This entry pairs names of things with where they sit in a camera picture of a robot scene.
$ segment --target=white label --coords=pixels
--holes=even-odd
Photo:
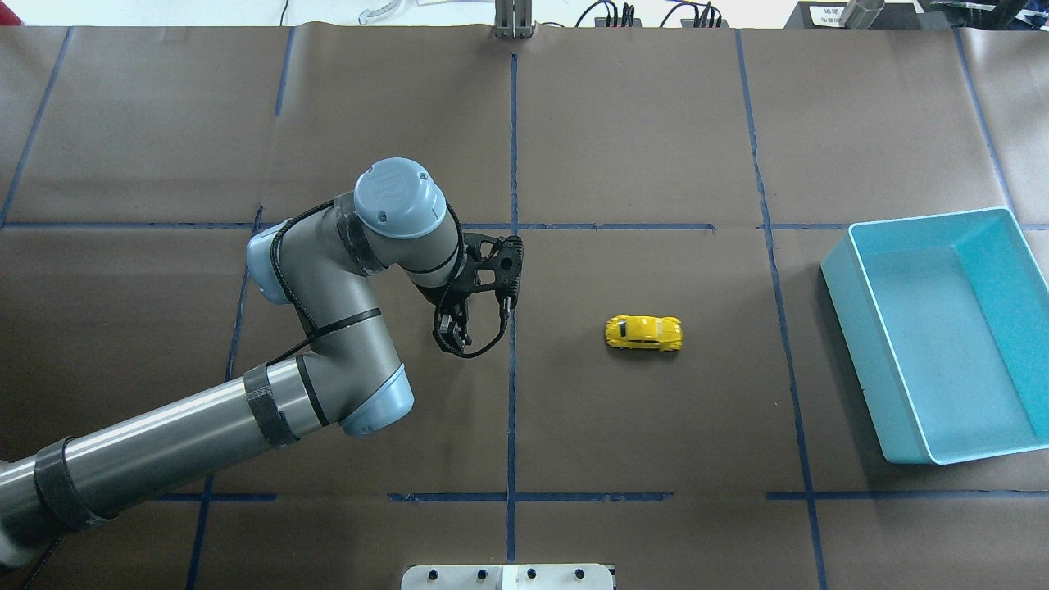
[[[809,6],[812,24],[816,26],[841,27],[841,10],[838,6]]]

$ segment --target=white mounting plate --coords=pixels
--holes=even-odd
[[[576,576],[577,569],[582,577]],[[535,577],[529,577],[529,570]],[[431,572],[436,572],[433,580]],[[615,590],[612,572],[600,564],[412,566],[401,578],[401,590]]]

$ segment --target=metal bracket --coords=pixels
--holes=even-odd
[[[401,590],[615,590],[616,568],[600,564],[413,566]]]
[[[532,0],[495,0],[495,36],[532,37]]]

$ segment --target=black velcro strap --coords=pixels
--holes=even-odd
[[[65,462],[65,447],[72,437],[62,439],[37,452],[33,481],[37,497],[70,531],[87,530],[108,523],[112,518],[95,514],[77,492]]]
[[[364,222],[361,220],[361,217],[357,212],[354,212],[347,222],[346,224],[338,224],[339,237],[354,264],[364,271],[365,276],[385,271],[388,267],[379,260],[376,251],[368,244],[367,234],[364,233]]]
[[[258,424],[267,443],[279,447],[299,440],[287,425],[284,414],[277,409],[264,364],[244,373],[244,391],[248,394],[248,405],[255,415],[255,423]]]
[[[327,336],[328,334],[331,334],[333,332],[336,332],[338,330],[342,330],[343,328],[349,328],[355,323],[360,323],[366,319],[371,319],[376,316],[381,316],[381,315],[383,315],[383,312],[379,308],[371,308],[366,312],[354,314],[345,319],[340,319],[339,321],[335,321],[327,325],[322,325],[321,328],[318,328],[317,332],[314,332],[311,335],[311,339],[316,340],[321,336]]]

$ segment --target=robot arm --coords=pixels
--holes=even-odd
[[[306,333],[299,346],[181,401],[0,462],[0,566],[21,567],[57,536],[328,424],[363,436],[401,419],[411,409],[411,387],[367,277],[401,266],[435,305],[441,349],[469,358],[491,344],[465,352],[467,298],[494,291],[501,335],[516,305],[521,256],[516,236],[464,234],[419,164],[377,163],[352,193],[249,245],[249,271],[262,294],[299,314]],[[480,285],[481,269],[495,280]],[[305,344],[311,352],[292,357]]]

